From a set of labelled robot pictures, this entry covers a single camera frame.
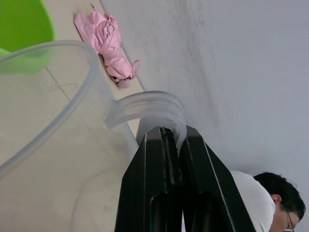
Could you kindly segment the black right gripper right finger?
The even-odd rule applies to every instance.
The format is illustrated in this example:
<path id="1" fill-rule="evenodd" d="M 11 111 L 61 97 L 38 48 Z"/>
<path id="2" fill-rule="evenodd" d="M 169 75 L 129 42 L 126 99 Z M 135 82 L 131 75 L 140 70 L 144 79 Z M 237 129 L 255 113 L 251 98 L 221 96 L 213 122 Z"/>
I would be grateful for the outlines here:
<path id="1" fill-rule="evenodd" d="M 192 127 L 187 127 L 179 159 L 187 232 L 255 230 L 231 172 Z"/>

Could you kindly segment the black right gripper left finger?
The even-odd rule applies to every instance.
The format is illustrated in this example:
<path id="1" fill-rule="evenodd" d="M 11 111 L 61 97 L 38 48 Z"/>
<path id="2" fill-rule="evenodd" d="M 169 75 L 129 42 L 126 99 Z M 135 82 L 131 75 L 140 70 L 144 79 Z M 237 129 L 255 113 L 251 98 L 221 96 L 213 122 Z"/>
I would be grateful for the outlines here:
<path id="1" fill-rule="evenodd" d="M 116 232 L 180 232 L 183 175 L 172 131 L 155 127 L 123 175 Z"/>

